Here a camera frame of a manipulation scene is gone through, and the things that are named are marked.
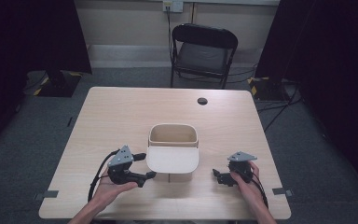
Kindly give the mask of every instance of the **hand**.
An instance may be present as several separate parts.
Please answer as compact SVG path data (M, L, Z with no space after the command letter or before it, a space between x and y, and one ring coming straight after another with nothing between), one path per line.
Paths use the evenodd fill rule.
M260 171L258 167L252 161L249 161L249 163L251 165L251 169L253 170L253 173L257 177L260 177L259 175ZM239 174L235 172L230 172L230 174L231 177L235 181L237 181L238 188L241 192L241 195L243 199L249 204L251 212L257 219L257 222L259 224L276 223L275 219L273 218L273 216L267 209L266 205L264 204L263 196L261 195L260 189L258 189L255 183L251 181L249 184L247 184L245 183L245 181L243 181L242 177ZM260 184L259 180L255 178L255 175L253 177L254 181Z
M101 176L102 178L92 199L69 223L90 223L98 213L103 211L107 205L115 200L118 194L138 187L138 184L135 182L129 182L123 185L114 184L107 174L107 168Z
M258 179L255 178L255 175L257 177L259 177L260 171L259 171L258 167L252 161L249 161L249 163L250 163L251 169L254 173L253 180L256 183L259 183ZM241 176L239 174L237 174L235 172L230 172L230 174L231 174L231 177L235 181L237 181L239 190L242 194L242 197L248 204L263 202L263 197L261 196L261 192L253 181L251 181L249 184L247 184L243 181L243 179L241 178Z
M107 168L101 175L100 183L98 185L97 190L95 190L94 196L92 197L92 201L96 201L98 205L100 205L104 210L104 208L112 203L118 194L138 187L138 184L135 182L129 182L123 185L114 184L107 173Z

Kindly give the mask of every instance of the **chair seat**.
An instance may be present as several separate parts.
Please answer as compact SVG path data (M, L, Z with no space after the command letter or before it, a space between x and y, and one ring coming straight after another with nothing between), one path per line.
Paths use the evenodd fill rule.
M178 68L223 75L226 63L227 49L184 43L180 49L176 66Z

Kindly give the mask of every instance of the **white wall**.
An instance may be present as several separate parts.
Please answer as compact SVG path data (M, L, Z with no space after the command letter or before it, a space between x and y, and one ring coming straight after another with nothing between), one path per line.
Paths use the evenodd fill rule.
M89 45L168 46L168 20L161 1L76 1ZM171 14L171 27L185 22L222 27L239 39L234 63L257 63L277 6L184 2L183 13ZM168 55L158 61L168 61Z

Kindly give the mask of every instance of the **electrical outlet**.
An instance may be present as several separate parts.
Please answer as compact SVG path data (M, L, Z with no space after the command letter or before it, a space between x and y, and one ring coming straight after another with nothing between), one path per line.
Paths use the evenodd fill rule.
M163 1L162 11L167 11L167 8L170 12L183 12L183 1Z
M162 11L168 11L167 8L173 12L172 1L162 1Z

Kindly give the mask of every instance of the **white container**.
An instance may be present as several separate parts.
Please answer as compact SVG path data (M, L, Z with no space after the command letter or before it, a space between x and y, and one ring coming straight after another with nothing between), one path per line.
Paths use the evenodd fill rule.
M158 124L149 134L147 166L169 175L191 174L199 165L199 139L187 124Z

